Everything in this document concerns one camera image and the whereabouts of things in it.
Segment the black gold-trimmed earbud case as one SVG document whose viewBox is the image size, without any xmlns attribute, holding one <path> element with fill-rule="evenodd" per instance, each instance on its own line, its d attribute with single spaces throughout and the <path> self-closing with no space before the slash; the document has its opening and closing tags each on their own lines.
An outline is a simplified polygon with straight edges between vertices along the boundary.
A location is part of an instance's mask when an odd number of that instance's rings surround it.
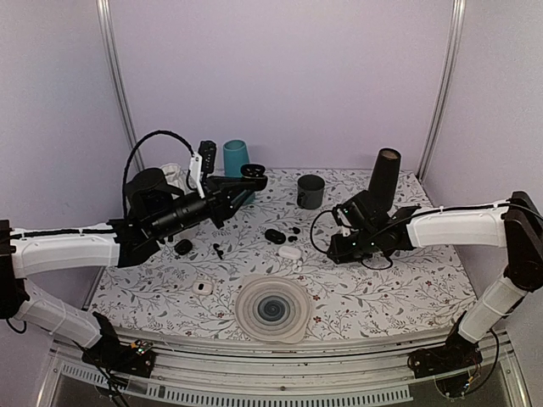
<svg viewBox="0 0 543 407">
<path fill-rule="evenodd" d="M 266 167 L 262 164 L 244 164 L 241 167 L 241 175 L 245 180 L 254 184 L 256 192 L 262 191 L 268 182 Z"/>
</svg>

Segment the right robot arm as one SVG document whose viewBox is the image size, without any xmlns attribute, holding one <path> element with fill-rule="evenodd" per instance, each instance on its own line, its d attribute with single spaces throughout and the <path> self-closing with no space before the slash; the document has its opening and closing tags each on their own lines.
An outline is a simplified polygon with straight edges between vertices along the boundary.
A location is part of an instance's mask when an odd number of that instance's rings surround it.
<svg viewBox="0 0 543 407">
<path fill-rule="evenodd" d="M 331 238 L 327 257 L 336 264 L 361 262 L 372 254 L 452 246 L 461 260 L 468 252 L 503 251 L 503 266 L 473 307 L 462 313 L 444 344 L 420 348 L 408 357 L 415 377 L 434 376 L 481 362 L 480 340 L 529 294 L 542 288 L 542 215 L 532 198 L 480 205 L 399 208 L 388 215 L 367 190 L 331 210 L 341 231 Z"/>
</svg>

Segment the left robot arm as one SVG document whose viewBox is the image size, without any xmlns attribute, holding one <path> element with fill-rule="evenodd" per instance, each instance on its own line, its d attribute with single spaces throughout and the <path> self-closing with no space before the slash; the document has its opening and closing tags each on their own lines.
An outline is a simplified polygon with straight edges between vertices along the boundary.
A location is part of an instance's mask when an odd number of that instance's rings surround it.
<svg viewBox="0 0 543 407">
<path fill-rule="evenodd" d="M 142 340 L 120 343 L 108 318 L 84 312 L 43 291 L 28 276 L 89 266 L 133 267 L 158 253 L 166 240 L 205 220 L 221 228 L 244 200 L 267 185 L 265 169 L 245 164 L 239 177 L 211 176 L 186 194 L 158 168 L 128 182 L 127 217 L 88 228 L 15 231 L 1 223 L 1 317 L 30 322 L 79 344 L 83 361 L 106 371 L 150 377 L 156 354 Z"/>
</svg>

